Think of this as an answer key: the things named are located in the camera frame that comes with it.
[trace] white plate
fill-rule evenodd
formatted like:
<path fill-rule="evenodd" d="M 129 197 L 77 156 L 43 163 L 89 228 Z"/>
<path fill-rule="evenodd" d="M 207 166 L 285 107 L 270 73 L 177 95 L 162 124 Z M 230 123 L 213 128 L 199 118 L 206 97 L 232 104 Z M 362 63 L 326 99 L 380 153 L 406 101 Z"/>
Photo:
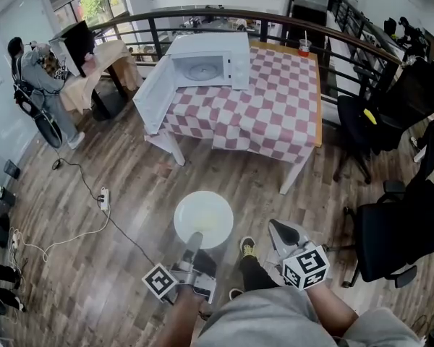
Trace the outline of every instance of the white plate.
<path fill-rule="evenodd" d="M 201 249 L 222 244 L 233 229 L 233 212 L 228 202 L 212 192 L 194 192 L 177 205 L 175 231 L 185 243 L 196 231 L 203 234 Z"/>

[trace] yellow shoe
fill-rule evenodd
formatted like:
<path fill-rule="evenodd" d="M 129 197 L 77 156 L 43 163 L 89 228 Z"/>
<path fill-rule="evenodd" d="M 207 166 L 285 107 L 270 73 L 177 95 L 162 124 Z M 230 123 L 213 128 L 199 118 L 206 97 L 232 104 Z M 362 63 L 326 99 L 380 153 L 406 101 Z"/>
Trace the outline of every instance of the yellow shoe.
<path fill-rule="evenodd" d="M 241 253 L 243 255 L 243 258 L 246 256 L 253 256 L 255 257 L 255 241 L 250 236 L 245 236 L 243 239 L 241 239 L 239 243 L 239 249 L 241 250 Z"/>

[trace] plastic cup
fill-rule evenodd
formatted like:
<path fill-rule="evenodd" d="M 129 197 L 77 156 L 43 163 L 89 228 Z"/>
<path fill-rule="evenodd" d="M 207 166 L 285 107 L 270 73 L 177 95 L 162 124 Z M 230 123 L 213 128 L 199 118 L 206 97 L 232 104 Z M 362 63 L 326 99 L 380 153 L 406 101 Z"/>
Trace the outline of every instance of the plastic cup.
<path fill-rule="evenodd" d="M 301 38 L 299 40 L 299 50 L 297 51 L 300 56 L 309 56 L 310 46 L 312 43 L 309 40 Z"/>

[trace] white sneaker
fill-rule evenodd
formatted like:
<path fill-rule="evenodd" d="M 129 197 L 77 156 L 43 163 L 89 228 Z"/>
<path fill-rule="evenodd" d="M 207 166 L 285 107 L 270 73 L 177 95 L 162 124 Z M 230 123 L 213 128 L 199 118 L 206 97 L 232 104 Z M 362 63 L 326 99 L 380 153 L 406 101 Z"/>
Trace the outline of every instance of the white sneaker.
<path fill-rule="evenodd" d="M 72 139 L 72 141 L 67 142 L 67 144 L 71 149 L 76 149 L 79 146 L 79 144 L 84 140 L 84 138 L 85 138 L 85 133 L 79 132 L 79 134 L 77 134 L 77 136 L 74 139 Z"/>

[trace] table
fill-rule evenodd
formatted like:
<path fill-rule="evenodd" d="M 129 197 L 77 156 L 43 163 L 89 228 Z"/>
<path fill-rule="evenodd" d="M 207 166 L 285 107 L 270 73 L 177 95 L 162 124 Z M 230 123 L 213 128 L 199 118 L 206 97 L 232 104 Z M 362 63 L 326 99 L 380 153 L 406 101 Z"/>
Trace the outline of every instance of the table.
<path fill-rule="evenodd" d="M 92 108 L 92 100 L 97 106 L 101 119 L 115 117 L 124 104 L 113 106 L 109 99 L 101 100 L 95 86 L 105 70 L 108 70 L 120 96 L 127 99 L 123 86 L 133 91 L 141 86 L 143 80 L 129 50 L 121 40 L 108 41 L 95 48 L 95 67 L 86 72 L 87 77 L 69 77 L 61 90 L 61 101 L 67 111 Z"/>
<path fill-rule="evenodd" d="M 286 194 L 314 147 L 321 146 L 321 94 L 317 56 L 252 42 L 249 90 L 181 87 L 161 128 L 145 140 L 183 166 L 174 134 L 212 139 L 213 147 L 246 150 L 290 162 L 280 189 Z"/>

